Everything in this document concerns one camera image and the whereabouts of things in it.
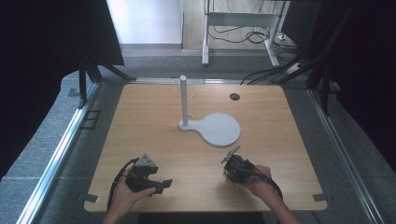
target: white vertical pole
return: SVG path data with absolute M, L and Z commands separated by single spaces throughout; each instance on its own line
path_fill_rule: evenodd
M 205 27 L 204 27 L 204 45 L 208 46 L 207 38 L 209 33 L 209 8 L 210 8 L 210 0 L 205 0 Z
M 277 29 L 278 29 L 278 27 L 279 27 L 280 20 L 282 19 L 282 13 L 283 13 L 283 9 L 285 8 L 285 5 L 286 5 L 286 1 L 283 1 L 283 2 L 282 2 L 282 5 L 280 6 L 279 11 L 276 13 L 276 18 L 275 18 L 274 26 L 272 27 L 272 28 L 273 28 L 273 31 L 272 31 L 272 33 L 271 33 L 271 35 L 270 35 L 270 39 L 268 40 L 268 46 L 267 46 L 267 48 L 271 48 L 271 47 L 273 46 L 273 44 L 274 44 L 276 32 L 277 32 Z
M 189 111 L 187 110 L 187 79 L 180 76 L 181 108 L 183 110 L 183 126 L 189 125 Z

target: forearm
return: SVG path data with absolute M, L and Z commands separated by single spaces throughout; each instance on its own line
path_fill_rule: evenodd
M 265 204 L 271 209 L 271 211 L 276 215 L 279 223 L 281 224 L 300 224 L 301 221 L 295 216 L 283 200 L 276 194 L 266 197 L 263 200 Z
M 108 212 L 103 220 L 103 224 L 119 224 L 121 223 L 122 218 L 123 216 L 120 214 Z

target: aluminum rail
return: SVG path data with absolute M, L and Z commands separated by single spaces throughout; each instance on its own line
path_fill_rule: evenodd
M 17 221 L 17 223 L 32 223 L 35 219 L 35 215 L 38 212 L 38 209 L 41 207 L 41 204 L 44 202 L 44 199 L 47 195 L 47 192 L 50 189 L 53 179 L 56 176 L 56 173 L 59 170 L 59 167 L 64 160 L 64 155 L 67 153 L 70 145 L 73 141 L 74 136 L 78 131 L 78 127 L 84 119 L 85 114 L 87 113 L 88 108 L 90 107 L 95 93 L 97 92 L 99 84 L 92 83 L 87 94 L 87 98 L 89 99 L 87 104 L 85 104 L 81 109 L 76 110 L 73 118 L 71 119 L 69 125 L 64 132 L 64 135 L 61 138 L 58 146 L 56 147 L 54 153 L 52 154 L 51 159 L 49 160 L 49 164 L 47 165 L 43 175 L 35 186 L 35 190 L 30 196 L 29 201 L 25 205 L 21 215 Z
M 379 211 L 375 205 L 375 201 L 370 194 L 369 190 L 366 188 L 363 180 L 361 179 L 361 174 L 356 169 L 352 159 L 350 159 L 349 154 L 347 153 L 347 149 L 344 146 L 338 132 L 335 130 L 334 125 L 332 124 L 332 120 L 326 116 L 323 110 L 320 107 L 320 100 L 315 91 L 308 89 L 308 94 L 311 97 L 311 100 L 318 112 L 320 120 L 322 121 L 324 128 L 329 135 L 332 144 L 334 145 L 335 151 L 340 159 L 340 162 L 343 164 L 344 169 L 346 171 L 346 175 L 348 176 L 352 187 L 356 191 L 359 200 L 361 201 L 361 205 L 366 212 L 367 217 L 370 220 L 370 223 L 384 223 Z

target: metal frame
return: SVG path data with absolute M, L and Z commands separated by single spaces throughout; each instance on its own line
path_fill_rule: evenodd
M 270 38 L 264 41 L 264 45 L 273 67 L 279 67 L 279 61 L 274 53 L 273 44 L 285 5 L 286 1 L 282 1 L 281 7 L 276 14 L 226 13 L 210 12 L 210 0 L 205 0 L 205 33 L 202 46 L 202 65 L 209 65 L 209 26 L 257 26 L 268 27 L 274 30 L 270 34 Z
M 334 126 L 332 125 L 332 120 L 330 117 L 322 110 L 320 105 L 319 96 L 316 91 L 309 90 L 308 94 L 314 104 L 320 120 L 323 123 L 323 126 L 334 145 L 335 152 L 340 159 L 340 162 L 343 164 L 344 169 L 346 171 L 346 175 L 349 177 L 349 180 L 352 184 L 352 187 L 356 191 L 359 200 L 361 201 L 361 205 L 366 212 L 367 217 L 370 220 L 370 223 L 384 223 L 379 211 L 375 205 L 375 201 L 370 194 L 369 190 L 366 188 L 363 180 L 361 179 L 361 174 L 356 169 L 355 165 L 353 164 L 352 159 L 350 159 L 349 154 L 347 153 L 347 149 L 344 146 L 338 132 L 335 130 Z
M 85 104 L 82 108 L 76 110 L 73 118 L 71 119 L 69 125 L 64 132 L 64 135 L 56 147 L 51 159 L 49 160 L 49 164 L 47 165 L 43 175 L 40 177 L 38 184 L 35 186 L 35 190 L 30 196 L 29 201 L 23 208 L 21 215 L 17 221 L 17 223 L 32 223 L 38 209 L 41 207 L 41 204 L 44 202 L 44 199 L 52 185 L 52 182 L 58 172 L 62 161 L 64 160 L 64 156 L 66 155 L 68 149 L 71 146 L 74 136 L 78 131 L 78 127 L 84 119 L 85 114 L 87 113 L 88 108 L 91 106 L 92 98 L 98 91 L 99 84 L 92 83 L 91 87 L 88 90 L 87 104 Z

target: white stand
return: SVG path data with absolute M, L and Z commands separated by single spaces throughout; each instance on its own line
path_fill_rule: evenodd
M 180 90 L 183 119 L 178 123 L 178 126 L 181 130 L 199 133 L 208 144 L 214 147 L 228 147 L 239 138 L 241 127 L 238 121 L 229 114 L 213 113 L 201 120 L 189 119 L 187 107 L 189 100 L 187 100 L 187 79 L 185 76 L 180 77 Z
M 264 44 L 273 67 L 278 67 L 279 62 L 274 54 L 273 43 L 285 5 L 286 1 L 282 1 L 280 9 L 276 14 L 210 12 L 210 0 L 205 0 L 205 33 L 202 47 L 202 65 L 209 65 L 209 26 L 246 26 L 268 27 L 272 29 L 270 38 L 265 40 Z

